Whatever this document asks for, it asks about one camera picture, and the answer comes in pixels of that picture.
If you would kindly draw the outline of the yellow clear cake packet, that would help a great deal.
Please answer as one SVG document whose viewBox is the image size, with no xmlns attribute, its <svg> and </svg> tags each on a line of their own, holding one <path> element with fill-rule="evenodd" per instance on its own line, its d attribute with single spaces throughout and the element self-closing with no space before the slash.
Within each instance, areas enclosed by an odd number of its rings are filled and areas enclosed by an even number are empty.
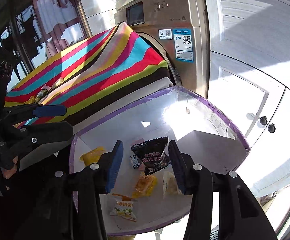
<svg viewBox="0 0 290 240">
<path fill-rule="evenodd" d="M 106 152 L 104 147 L 97 147 L 87 153 L 80 156 L 80 161 L 84 163 L 85 166 L 97 163 L 101 157 Z"/>
</svg>

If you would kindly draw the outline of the black red snack packet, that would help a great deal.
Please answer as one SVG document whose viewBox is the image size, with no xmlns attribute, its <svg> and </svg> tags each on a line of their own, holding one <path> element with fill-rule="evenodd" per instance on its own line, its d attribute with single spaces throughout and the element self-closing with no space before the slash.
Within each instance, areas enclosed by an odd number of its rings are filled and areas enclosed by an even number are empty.
<svg viewBox="0 0 290 240">
<path fill-rule="evenodd" d="M 168 137 L 160 137 L 131 146 L 132 152 L 144 164 L 146 176 L 163 170 L 170 165 L 170 157 L 165 153 L 168 142 Z"/>
</svg>

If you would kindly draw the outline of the pink wrapper snack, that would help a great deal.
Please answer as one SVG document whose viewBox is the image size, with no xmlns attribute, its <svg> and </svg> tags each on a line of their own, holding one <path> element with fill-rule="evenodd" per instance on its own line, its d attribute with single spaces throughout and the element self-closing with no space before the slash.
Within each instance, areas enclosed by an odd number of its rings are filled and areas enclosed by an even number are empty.
<svg viewBox="0 0 290 240">
<path fill-rule="evenodd" d="M 141 144 L 142 142 L 144 142 L 144 139 L 143 138 L 140 138 L 140 139 L 138 139 L 136 141 L 133 141 L 130 146 L 137 145 L 137 144 Z"/>
</svg>

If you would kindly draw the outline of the white orange snack packet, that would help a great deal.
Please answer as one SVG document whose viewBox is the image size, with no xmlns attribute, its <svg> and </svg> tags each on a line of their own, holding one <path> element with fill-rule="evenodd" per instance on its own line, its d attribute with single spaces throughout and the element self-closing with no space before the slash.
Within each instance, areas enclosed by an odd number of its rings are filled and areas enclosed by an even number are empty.
<svg viewBox="0 0 290 240">
<path fill-rule="evenodd" d="M 111 210 L 110 216 L 118 216 L 132 222 L 137 222 L 137 217 L 133 212 L 137 200 L 115 193 L 113 193 L 112 196 L 114 197 L 116 204 Z"/>
</svg>

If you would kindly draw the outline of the white blue candy packet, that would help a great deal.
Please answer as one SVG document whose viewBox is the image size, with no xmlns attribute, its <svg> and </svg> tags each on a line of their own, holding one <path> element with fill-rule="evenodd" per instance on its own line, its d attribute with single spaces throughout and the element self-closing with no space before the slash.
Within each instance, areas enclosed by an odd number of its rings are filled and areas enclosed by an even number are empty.
<svg viewBox="0 0 290 240">
<path fill-rule="evenodd" d="M 142 164 L 141 160 L 135 154 L 130 156 L 130 161 L 134 169 L 138 169 Z"/>
</svg>

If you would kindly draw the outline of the white box purple rim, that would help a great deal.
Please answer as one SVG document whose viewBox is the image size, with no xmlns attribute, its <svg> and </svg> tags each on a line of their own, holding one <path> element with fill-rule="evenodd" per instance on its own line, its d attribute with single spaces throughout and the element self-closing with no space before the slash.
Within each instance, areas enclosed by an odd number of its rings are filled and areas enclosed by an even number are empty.
<svg viewBox="0 0 290 240">
<path fill-rule="evenodd" d="M 74 136 L 70 173 L 84 169 L 82 156 L 110 152 L 123 143 L 115 186 L 100 196 L 106 233 L 135 235 L 185 217 L 192 198 L 177 190 L 168 144 L 211 172 L 237 169 L 250 152 L 244 135 L 212 103 L 182 87 L 159 90 L 93 122 Z"/>
</svg>

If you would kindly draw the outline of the white nut packet red logo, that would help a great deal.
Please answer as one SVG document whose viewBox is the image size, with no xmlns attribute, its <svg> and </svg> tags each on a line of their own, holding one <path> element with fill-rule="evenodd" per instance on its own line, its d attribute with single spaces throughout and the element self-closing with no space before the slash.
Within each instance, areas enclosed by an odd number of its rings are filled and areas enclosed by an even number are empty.
<svg viewBox="0 0 290 240">
<path fill-rule="evenodd" d="M 175 176 L 169 171 L 163 171 L 163 198 L 171 195 L 181 195 L 182 192 L 178 188 L 178 184 Z"/>
</svg>

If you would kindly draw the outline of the colourful striped tablecloth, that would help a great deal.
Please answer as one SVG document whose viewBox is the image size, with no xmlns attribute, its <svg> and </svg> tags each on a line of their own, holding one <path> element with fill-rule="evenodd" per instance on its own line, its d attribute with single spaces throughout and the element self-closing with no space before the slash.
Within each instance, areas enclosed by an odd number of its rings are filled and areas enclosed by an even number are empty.
<svg viewBox="0 0 290 240">
<path fill-rule="evenodd" d="M 131 102 L 172 86 L 166 60 L 126 23 L 68 47 L 17 83 L 7 107 L 64 105 L 65 115 L 16 124 L 66 121 L 78 131 Z"/>
</svg>

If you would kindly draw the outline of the white cabinet doors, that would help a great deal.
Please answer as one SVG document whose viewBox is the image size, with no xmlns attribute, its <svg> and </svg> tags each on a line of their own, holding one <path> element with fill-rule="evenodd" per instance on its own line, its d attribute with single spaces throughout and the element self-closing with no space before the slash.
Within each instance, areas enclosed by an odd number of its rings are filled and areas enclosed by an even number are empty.
<svg viewBox="0 0 290 240">
<path fill-rule="evenodd" d="M 258 197 L 290 184 L 290 0 L 206 0 L 208 100 L 251 152 L 238 172 Z"/>
</svg>

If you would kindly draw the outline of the silver washing machine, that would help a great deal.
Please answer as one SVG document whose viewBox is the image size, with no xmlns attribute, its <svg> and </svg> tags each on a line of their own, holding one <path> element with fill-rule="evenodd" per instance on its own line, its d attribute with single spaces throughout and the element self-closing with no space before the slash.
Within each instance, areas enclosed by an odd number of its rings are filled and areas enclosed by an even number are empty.
<svg viewBox="0 0 290 240">
<path fill-rule="evenodd" d="M 172 82 L 207 97 L 210 38 L 205 0 L 119 0 L 126 22 L 167 62 Z"/>
</svg>

